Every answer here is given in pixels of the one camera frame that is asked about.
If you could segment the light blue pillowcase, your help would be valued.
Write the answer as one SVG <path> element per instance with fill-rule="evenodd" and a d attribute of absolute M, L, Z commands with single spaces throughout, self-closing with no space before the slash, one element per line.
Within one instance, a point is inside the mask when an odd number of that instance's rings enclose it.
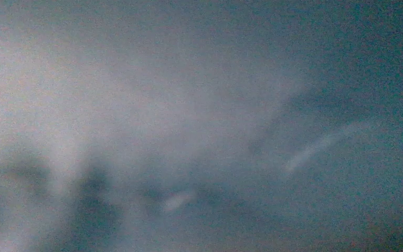
<path fill-rule="evenodd" d="M 403 1 L 0 1 L 0 251 L 403 251 Z"/>

